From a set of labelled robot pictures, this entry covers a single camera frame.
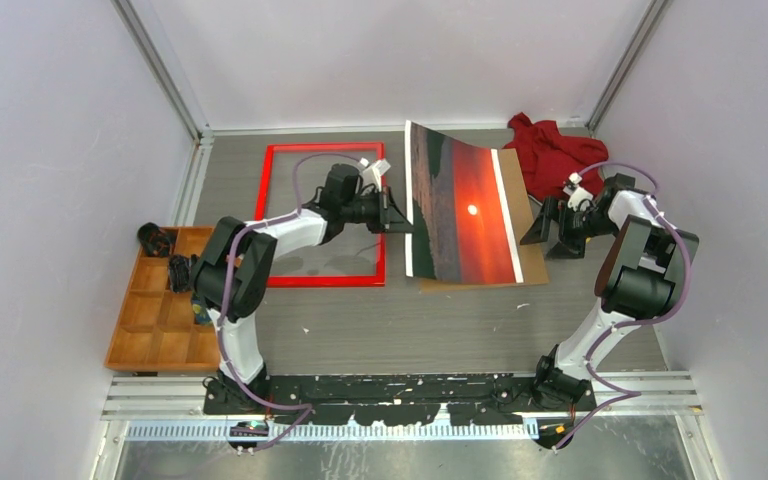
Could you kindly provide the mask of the sunset photo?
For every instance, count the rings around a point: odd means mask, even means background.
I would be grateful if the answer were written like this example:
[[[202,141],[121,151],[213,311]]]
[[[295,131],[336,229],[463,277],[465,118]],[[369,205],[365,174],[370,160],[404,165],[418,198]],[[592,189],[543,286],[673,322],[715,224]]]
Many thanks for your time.
[[[414,121],[404,128],[406,275],[455,285],[525,281],[500,151]]]

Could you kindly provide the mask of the clear glass pane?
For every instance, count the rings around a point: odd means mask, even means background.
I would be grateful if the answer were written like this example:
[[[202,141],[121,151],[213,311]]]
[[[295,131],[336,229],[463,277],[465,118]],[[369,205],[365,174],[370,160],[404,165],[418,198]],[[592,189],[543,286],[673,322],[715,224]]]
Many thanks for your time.
[[[354,166],[358,159],[375,160],[377,150],[280,151],[273,153],[263,216],[283,216],[307,202],[325,185],[334,164]],[[325,245],[305,247],[274,261],[271,275],[299,277],[304,284],[320,277],[363,277],[377,273],[380,237],[363,224],[348,224]]]

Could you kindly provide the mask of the red picture frame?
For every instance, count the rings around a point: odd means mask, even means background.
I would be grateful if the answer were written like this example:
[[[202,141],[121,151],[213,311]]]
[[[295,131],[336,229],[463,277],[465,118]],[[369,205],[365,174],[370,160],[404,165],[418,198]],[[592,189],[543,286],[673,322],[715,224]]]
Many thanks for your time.
[[[272,144],[266,147],[264,161],[259,182],[259,191],[254,219],[265,218],[266,207],[270,192],[270,182],[274,157],[277,154],[325,154],[336,156],[340,154],[373,152],[376,159],[386,156],[383,142],[349,142],[349,143],[296,143],[296,144]],[[386,241],[382,235],[374,244],[377,253],[375,273],[371,275],[343,275],[343,276],[279,276],[272,274],[267,284],[273,288],[342,288],[342,287],[383,287],[386,284]]]

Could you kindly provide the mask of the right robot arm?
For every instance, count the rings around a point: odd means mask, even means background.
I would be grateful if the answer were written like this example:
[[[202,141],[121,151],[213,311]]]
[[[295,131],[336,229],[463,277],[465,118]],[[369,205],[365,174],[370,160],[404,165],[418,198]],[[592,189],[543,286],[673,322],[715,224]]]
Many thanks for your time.
[[[544,410],[573,406],[590,393],[601,361],[626,334],[674,311],[689,285],[699,237],[666,220],[654,196],[635,184],[633,177],[615,174],[594,195],[573,173],[563,196],[544,200],[520,240],[543,243],[556,226],[557,241],[548,257],[580,259],[588,240],[614,239],[595,280],[593,308],[569,338],[538,361],[530,392]]]

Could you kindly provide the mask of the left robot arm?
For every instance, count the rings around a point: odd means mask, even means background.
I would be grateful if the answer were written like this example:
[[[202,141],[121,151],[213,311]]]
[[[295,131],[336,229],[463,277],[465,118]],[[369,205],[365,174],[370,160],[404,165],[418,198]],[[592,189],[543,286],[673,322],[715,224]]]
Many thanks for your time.
[[[397,206],[384,176],[390,164],[346,157],[327,172],[309,201],[287,214],[243,222],[231,216],[215,226],[190,269],[189,285],[207,308],[219,349],[219,370],[232,380],[228,400],[253,414],[267,402],[267,369],[256,332],[260,306],[275,260],[325,245],[348,224],[373,234],[409,234],[414,227]]]

